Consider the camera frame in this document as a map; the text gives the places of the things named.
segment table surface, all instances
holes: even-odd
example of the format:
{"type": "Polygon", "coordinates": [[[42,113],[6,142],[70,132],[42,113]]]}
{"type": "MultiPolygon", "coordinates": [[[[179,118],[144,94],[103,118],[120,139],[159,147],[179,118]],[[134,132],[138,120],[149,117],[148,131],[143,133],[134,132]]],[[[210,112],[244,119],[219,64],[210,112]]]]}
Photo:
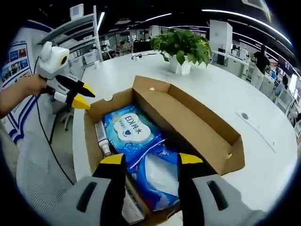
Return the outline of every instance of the table surface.
{"type": "MultiPolygon", "coordinates": [[[[87,68],[83,82],[96,97],[89,102],[112,98],[116,92],[132,86],[136,75],[166,81],[181,88],[205,104],[243,139],[246,166],[223,176],[240,191],[242,201],[253,210],[268,211],[282,193],[297,162],[297,143],[293,127],[284,114],[259,90],[237,76],[213,65],[193,65],[190,75],[169,72],[161,55],[143,56],[138,61],[131,55],[120,56],[87,68]],[[275,142],[272,149],[265,139],[236,112],[248,114],[260,125],[264,136],[275,142]]],[[[74,111],[73,159],[77,180],[90,176],[84,134],[83,110],[74,111]]]]}

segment blue wet wipes package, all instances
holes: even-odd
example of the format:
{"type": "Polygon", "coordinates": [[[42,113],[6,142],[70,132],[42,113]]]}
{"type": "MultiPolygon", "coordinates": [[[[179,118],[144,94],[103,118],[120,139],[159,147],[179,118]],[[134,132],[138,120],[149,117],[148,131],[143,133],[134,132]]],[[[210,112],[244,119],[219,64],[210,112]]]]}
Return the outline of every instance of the blue wet wipes package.
{"type": "Polygon", "coordinates": [[[109,142],[126,155],[129,172],[148,148],[163,140],[159,128],[134,105],[105,115],[104,126],[109,142]]]}
{"type": "Polygon", "coordinates": [[[163,210],[179,200],[177,153],[164,145],[155,146],[143,156],[132,176],[152,211],[163,210]]]}

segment person's arm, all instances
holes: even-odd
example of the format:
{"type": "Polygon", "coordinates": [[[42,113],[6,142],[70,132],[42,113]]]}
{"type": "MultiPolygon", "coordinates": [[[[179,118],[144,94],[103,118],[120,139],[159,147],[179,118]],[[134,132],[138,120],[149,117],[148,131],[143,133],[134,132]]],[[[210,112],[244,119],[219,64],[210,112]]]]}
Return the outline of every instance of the person's arm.
{"type": "Polygon", "coordinates": [[[6,116],[30,95],[38,95],[46,88],[46,81],[38,74],[20,78],[14,85],[0,92],[0,118],[6,116]]]}
{"type": "Polygon", "coordinates": [[[270,65],[271,65],[271,63],[270,63],[270,61],[269,61],[268,58],[267,58],[266,64],[267,64],[267,66],[269,66],[269,67],[270,67],[270,65]]]}
{"type": "Polygon", "coordinates": [[[258,57],[258,52],[254,53],[254,54],[251,54],[251,57],[257,58],[258,57]]]}

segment human hand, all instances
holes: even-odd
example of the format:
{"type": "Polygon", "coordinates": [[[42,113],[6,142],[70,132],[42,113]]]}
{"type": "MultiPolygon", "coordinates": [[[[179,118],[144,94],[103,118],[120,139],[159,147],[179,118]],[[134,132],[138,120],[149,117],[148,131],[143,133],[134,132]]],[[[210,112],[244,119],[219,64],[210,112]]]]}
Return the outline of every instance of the human hand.
{"type": "Polygon", "coordinates": [[[40,94],[47,86],[46,81],[38,74],[34,74],[33,76],[27,74],[20,78],[18,83],[20,84],[22,91],[28,96],[40,94]]]}

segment spray bottle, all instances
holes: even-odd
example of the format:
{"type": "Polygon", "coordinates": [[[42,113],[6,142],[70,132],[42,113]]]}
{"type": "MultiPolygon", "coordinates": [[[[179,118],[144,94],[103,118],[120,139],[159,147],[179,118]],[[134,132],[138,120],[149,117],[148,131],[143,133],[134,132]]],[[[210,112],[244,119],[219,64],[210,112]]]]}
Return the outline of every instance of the spray bottle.
{"type": "Polygon", "coordinates": [[[97,142],[99,147],[103,151],[104,157],[108,157],[109,155],[112,155],[103,122],[100,121],[99,123],[95,124],[95,129],[97,134],[97,142]]]}

